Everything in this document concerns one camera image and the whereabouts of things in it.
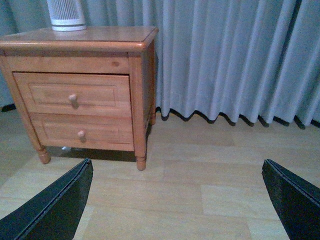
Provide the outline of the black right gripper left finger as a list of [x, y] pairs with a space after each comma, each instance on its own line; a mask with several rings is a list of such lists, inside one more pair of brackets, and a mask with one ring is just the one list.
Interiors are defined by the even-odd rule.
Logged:
[[93, 164], [84, 159], [0, 220], [2, 240], [72, 240], [87, 204]]

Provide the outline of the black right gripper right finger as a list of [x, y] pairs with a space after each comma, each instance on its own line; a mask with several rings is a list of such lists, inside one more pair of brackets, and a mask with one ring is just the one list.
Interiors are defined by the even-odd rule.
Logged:
[[271, 203], [291, 240], [320, 238], [320, 189], [271, 159], [262, 166]]

